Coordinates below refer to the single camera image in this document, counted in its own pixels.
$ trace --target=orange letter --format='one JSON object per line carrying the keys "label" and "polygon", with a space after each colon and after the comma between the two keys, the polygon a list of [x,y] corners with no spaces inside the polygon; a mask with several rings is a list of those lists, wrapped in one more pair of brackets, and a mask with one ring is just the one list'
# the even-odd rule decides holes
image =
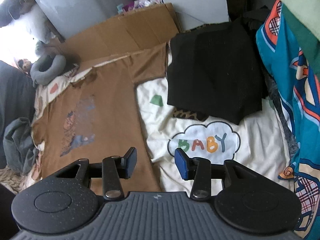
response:
{"label": "orange letter", "polygon": [[198,139],[196,139],[196,140],[193,141],[193,145],[192,145],[191,151],[194,152],[194,150],[196,149],[196,146],[200,146],[200,147],[201,147],[201,150],[204,150],[204,146],[203,146],[202,141],[199,141]]}
{"label": "orange letter", "polygon": [[213,136],[209,136],[207,138],[207,151],[209,153],[214,153],[216,150],[218,150],[218,144],[214,140]]}

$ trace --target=metal screw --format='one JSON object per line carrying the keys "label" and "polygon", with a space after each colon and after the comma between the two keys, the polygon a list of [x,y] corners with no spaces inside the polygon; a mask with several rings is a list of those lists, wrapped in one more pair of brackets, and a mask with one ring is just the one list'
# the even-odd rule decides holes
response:
{"label": "metal screw", "polygon": [[198,199],[201,199],[201,198],[206,198],[207,196],[209,196],[209,193],[205,190],[196,190],[194,193],[193,193],[193,196],[195,198],[198,198]]}
{"label": "metal screw", "polygon": [[117,198],[121,196],[120,190],[109,190],[106,192],[106,197],[108,198]]}

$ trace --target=brown t-shirt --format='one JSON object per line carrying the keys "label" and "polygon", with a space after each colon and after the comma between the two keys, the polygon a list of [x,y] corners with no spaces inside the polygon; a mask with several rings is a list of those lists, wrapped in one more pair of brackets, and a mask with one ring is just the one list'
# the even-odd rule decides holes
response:
{"label": "brown t-shirt", "polygon": [[[33,124],[35,143],[45,141],[42,177],[80,158],[98,163],[136,147],[133,175],[121,180],[124,191],[159,191],[141,133],[135,89],[165,75],[166,56],[166,44],[128,54],[93,68],[57,96]],[[101,180],[91,189],[101,194]]]}

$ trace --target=cardboard box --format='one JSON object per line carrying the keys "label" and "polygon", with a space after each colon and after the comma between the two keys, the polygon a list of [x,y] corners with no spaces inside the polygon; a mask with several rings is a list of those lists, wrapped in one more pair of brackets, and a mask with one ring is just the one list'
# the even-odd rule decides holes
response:
{"label": "cardboard box", "polygon": [[171,4],[153,5],[114,16],[90,27],[51,50],[84,62],[114,54],[150,49],[168,42],[180,30]]}

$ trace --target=white blanket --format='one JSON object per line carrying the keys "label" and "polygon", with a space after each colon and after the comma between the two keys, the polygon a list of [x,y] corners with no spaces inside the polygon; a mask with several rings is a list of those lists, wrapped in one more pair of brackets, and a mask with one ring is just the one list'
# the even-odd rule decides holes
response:
{"label": "white blanket", "polygon": [[[214,117],[204,122],[172,118],[174,107],[167,105],[167,95],[165,78],[137,87],[142,130],[155,170],[160,170],[163,190],[190,194],[193,181],[182,180],[174,164],[174,150],[181,147],[189,157],[208,158],[212,163],[234,159],[293,191],[292,182],[277,178],[290,159],[283,127],[271,101],[262,99],[262,111],[235,125]],[[221,190],[221,180],[213,179],[212,195]]]}

